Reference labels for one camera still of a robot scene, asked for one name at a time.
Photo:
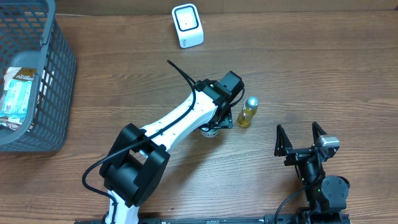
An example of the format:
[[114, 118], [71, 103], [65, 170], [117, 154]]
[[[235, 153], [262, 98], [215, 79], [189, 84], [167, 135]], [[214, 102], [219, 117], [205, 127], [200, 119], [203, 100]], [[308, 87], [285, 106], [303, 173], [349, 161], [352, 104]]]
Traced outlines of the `green lid round jar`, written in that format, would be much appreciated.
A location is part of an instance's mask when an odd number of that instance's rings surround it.
[[201, 128], [200, 132], [206, 138], [213, 138], [220, 133], [219, 129], [210, 129], [210, 128]]

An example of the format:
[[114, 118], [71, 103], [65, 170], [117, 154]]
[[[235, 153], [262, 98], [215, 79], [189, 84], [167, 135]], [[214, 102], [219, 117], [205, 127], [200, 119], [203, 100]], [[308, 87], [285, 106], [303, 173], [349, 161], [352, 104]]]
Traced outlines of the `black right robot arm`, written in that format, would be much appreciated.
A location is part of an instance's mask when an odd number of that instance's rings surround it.
[[314, 213], [339, 213], [346, 208], [349, 181], [337, 175], [327, 176], [322, 164], [340, 148], [340, 140], [327, 134], [316, 122], [312, 123], [313, 144], [294, 149], [283, 127], [276, 127], [274, 155], [284, 157], [285, 166], [294, 166]]

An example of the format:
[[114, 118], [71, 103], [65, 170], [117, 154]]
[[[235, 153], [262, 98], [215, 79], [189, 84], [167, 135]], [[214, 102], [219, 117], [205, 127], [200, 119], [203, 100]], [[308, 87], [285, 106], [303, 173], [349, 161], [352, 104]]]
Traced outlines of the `yellow oil glass bottle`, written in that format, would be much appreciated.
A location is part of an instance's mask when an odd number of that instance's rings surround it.
[[238, 124], [244, 128], [250, 127], [252, 119], [257, 112], [259, 100], [256, 96], [250, 96], [245, 99], [243, 108], [238, 116]]

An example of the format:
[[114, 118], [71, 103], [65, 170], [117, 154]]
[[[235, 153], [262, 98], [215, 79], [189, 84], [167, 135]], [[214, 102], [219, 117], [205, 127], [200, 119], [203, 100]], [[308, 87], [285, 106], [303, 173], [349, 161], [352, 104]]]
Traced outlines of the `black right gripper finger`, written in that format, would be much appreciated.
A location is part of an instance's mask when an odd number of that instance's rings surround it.
[[290, 152], [293, 150], [292, 144], [290, 140], [288, 139], [284, 128], [282, 127], [281, 124], [277, 125], [277, 138], [275, 142], [275, 150], [274, 150], [274, 155], [275, 156], [286, 156], [290, 154]]
[[312, 123], [312, 134], [314, 145], [321, 146], [321, 136], [327, 135], [327, 133], [320, 127], [320, 125], [314, 121]]

